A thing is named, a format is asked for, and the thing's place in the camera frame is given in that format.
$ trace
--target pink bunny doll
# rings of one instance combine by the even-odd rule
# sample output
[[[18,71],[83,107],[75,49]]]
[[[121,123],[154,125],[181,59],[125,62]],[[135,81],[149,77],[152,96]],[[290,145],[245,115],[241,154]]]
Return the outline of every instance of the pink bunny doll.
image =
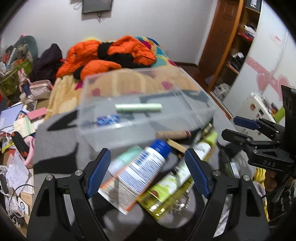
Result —
[[[19,76],[19,88],[20,92],[23,93],[25,92],[27,98],[32,98],[31,97],[31,91],[30,91],[30,84],[31,81],[27,78],[27,75],[25,73],[25,70],[22,68],[20,71],[17,72]]]

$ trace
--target screw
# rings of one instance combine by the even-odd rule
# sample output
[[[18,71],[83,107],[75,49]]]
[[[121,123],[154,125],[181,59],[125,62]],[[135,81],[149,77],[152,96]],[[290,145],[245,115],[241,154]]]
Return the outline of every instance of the screw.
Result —
[[[82,175],[82,173],[83,173],[83,171],[82,171],[82,170],[77,170],[77,171],[75,172],[75,175],[76,175],[76,176],[81,176],[81,175]]]
[[[243,175],[242,178],[245,180],[245,181],[250,181],[250,177],[248,175]]]
[[[51,179],[53,179],[53,176],[52,175],[46,176],[46,180],[50,181]]]
[[[214,170],[213,171],[213,175],[216,176],[216,177],[218,177],[218,176],[221,175],[221,172],[219,170]]]

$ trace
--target human hand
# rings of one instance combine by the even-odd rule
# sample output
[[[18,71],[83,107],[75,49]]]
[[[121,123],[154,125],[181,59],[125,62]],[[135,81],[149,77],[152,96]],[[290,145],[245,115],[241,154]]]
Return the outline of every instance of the human hand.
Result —
[[[273,191],[276,186],[277,186],[277,183],[274,179],[274,177],[276,176],[276,172],[274,171],[270,171],[270,170],[266,170],[265,172],[265,180],[264,180],[264,186],[265,186],[265,190],[267,192],[271,192]],[[294,179],[292,177],[290,177],[286,183],[286,187],[289,187],[292,185]]]

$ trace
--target pink notebook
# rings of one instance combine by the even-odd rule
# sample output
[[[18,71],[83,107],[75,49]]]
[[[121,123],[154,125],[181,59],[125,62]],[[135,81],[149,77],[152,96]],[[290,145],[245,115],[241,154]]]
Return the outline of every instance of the pink notebook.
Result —
[[[46,112],[47,112],[47,109],[45,107],[42,107],[40,109],[29,112],[27,115],[30,120],[34,120],[39,117],[42,118],[46,114]]]

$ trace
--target brown wooden door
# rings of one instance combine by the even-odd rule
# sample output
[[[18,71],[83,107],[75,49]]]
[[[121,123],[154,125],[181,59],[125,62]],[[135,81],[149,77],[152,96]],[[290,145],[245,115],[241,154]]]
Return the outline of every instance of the brown wooden door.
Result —
[[[215,73],[228,43],[237,15],[239,0],[221,0],[216,11],[199,70],[205,77]]]

